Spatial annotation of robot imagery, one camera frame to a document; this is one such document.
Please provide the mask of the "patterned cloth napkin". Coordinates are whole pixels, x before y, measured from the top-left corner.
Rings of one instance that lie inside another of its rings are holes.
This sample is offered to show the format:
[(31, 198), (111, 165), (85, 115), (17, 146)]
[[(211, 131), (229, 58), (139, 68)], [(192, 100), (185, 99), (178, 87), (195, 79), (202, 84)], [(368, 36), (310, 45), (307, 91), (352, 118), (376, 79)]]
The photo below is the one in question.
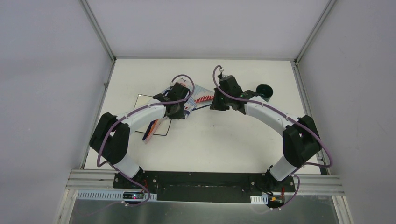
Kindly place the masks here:
[(177, 81), (178, 85), (170, 86), (166, 88), (162, 93), (153, 96), (161, 102), (163, 101), (176, 101), (185, 98), (190, 94), (190, 90), (193, 88), (193, 95), (185, 101), (184, 104), (184, 115), (186, 119), (190, 113), (194, 110), (210, 106), (214, 98), (214, 91), (206, 89), (199, 85), (193, 85), (187, 78), (180, 77)]

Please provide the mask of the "dark green mug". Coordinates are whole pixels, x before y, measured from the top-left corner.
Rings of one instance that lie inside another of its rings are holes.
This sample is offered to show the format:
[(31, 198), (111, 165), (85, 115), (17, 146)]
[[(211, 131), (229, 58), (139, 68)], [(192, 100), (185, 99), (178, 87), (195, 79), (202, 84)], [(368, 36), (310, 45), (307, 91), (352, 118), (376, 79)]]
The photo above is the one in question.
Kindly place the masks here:
[(266, 102), (269, 102), (274, 94), (274, 90), (270, 85), (260, 84), (256, 87), (256, 93)]

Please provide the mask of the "dark blue plastic knife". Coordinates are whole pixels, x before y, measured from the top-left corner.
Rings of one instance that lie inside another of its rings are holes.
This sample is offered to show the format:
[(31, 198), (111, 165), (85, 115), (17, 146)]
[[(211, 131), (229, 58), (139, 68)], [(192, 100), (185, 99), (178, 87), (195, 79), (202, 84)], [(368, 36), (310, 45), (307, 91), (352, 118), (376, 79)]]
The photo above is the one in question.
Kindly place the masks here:
[(155, 124), (155, 122), (156, 122), (156, 120), (150, 122), (150, 124), (147, 127), (146, 132), (144, 133), (144, 136), (142, 138), (143, 141), (145, 141), (146, 138), (148, 137), (148, 135), (151, 133), (151, 129), (152, 129), (153, 125)]

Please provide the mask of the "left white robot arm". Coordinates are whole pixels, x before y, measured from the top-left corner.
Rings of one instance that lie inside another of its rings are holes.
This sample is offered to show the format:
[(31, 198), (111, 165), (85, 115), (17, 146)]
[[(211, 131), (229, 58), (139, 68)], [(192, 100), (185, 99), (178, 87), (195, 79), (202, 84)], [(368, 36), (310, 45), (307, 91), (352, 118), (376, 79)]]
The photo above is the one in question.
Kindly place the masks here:
[(124, 182), (132, 189), (142, 184), (142, 168), (127, 155), (129, 137), (152, 121), (184, 117), (184, 103), (192, 96), (189, 88), (175, 83), (164, 93), (153, 96), (148, 103), (124, 115), (104, 113), (89, 141), (89, 146), (114, 169), (125, 175)]

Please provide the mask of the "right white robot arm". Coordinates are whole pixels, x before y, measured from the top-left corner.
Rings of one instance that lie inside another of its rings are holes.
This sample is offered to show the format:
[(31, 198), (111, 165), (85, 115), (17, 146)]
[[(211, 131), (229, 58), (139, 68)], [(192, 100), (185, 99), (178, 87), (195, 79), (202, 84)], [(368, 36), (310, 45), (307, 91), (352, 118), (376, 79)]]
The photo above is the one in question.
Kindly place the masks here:
[(258, 93), (243, 91), (234, 76), (218, 75), (211, 110), (233, 109), (271, 127), (283, 138), (283, 155), (265, 172), (263, 183), (271, 191), (279, 190), (284, 180), (302, 167), (322, 148), (313, 119), (304, 115), (293, 117), (274, 108)]

